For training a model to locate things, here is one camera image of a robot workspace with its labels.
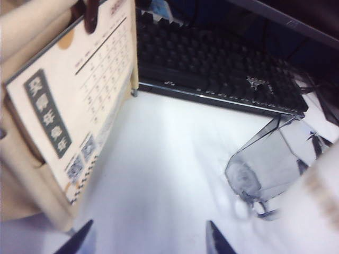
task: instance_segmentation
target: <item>black cable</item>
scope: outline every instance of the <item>black cable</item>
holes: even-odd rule
[[[305,37],[296,47],[295,49],[286,57],[286,60],[290,60],[291,57],[297,52],[299,51],[299,49],[301,47],[303,47],[307,42],[309,41],[308,37]]]
[[[266,39],[267,39],[267,26],[269,24],[269,20],[265,19],[264,21],[264,25],[263,25],[263,33],[261,36],[261,45],[262,45],[262,49],[263,51],[266,52]]]
[[[173,8],[176,12],[178,12],[180,14],[180,16],[182,18],[184,18],[187,22],[189,22],[191,20],[189,15],[187,15],[181,8],[179,8],[174,1],[172,1],[172,0],[165,0],[165,1],[168,3],[168,5],[171,8]]]
[[[193,16],[191,18],[191,21],[189,22],[189,26],[194,26],[194,24],[197,20],[197,17],[198,17],[198,11],[199,11],[199,0],[195,0],[194,13],[193,13]]]

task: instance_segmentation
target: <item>beige fabric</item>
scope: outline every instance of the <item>beige fabric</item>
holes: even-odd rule
[[[41,2],[41,0],[31,0],[31,2]],[[65,0],[55,1],[61,3],[62,8],[66,10],[68,4],[74,0],[65,3]],[[132,15],[135,16],[135,8],[132,7]],[[3,82],[12,74],[20,69],[25,62],[34,56],[56,35],[58,35],[70,21],[70,11],[54,12],[54,18],[42,19],[36,29],[29,33],[23,34],[24,43],[14,43],[10,45],[11,36],[17,36],[5,29],[5,37],[1,37],[2,44],[2,64],[1,64],[1,121],[0,128],[5,131],[6,136],[0,140],[0,162],[1,162],[1,219],[10,220],[20,217],[29,216],[42,211],[55,225],[56,228],[67,231],[72,227],[73,219],[77,214],[78,205],[71,206],[67,201],[64,193],[49,169],[48,165],[43,162],[40,153],[37,151],[33,142],[30,140],[24,128],[20,127],[20,120],[15,117],[14,111],[11,111],[11,102],[6,96]],[[7,28],[13,19],[7,17],[5,20]],[[136,27],[132,27],[135,39]],[[138,87],[137,68],[134,68],[131,77],[131,87]]]
[[[1,62],[40,34],[77,0],[30,0],[0,17]]]

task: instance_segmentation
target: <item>transparent cup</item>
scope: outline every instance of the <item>transparent cup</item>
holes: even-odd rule
[[[239,197],[266,220],[277,217],[276,198],[328,145],[298,117],[279,115],[252,137],[227,164],[227,180]]]

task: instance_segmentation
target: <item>keyboard logo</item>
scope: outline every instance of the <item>keyboard logo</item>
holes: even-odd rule
[[[247,76],[246,80],[250,83],[251,87],[254,88],[254,89],[257,89],[261,85],[268,85],[269,84],[268,81],[249,77],[249,76]]]

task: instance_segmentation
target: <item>keyboard key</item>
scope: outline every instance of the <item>keyboard key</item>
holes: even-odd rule
[[[217,94],[220,90],[220,84],[216,79],[210,78],[208,80],[208,88],[206,90],[206,93],[208,94]]]

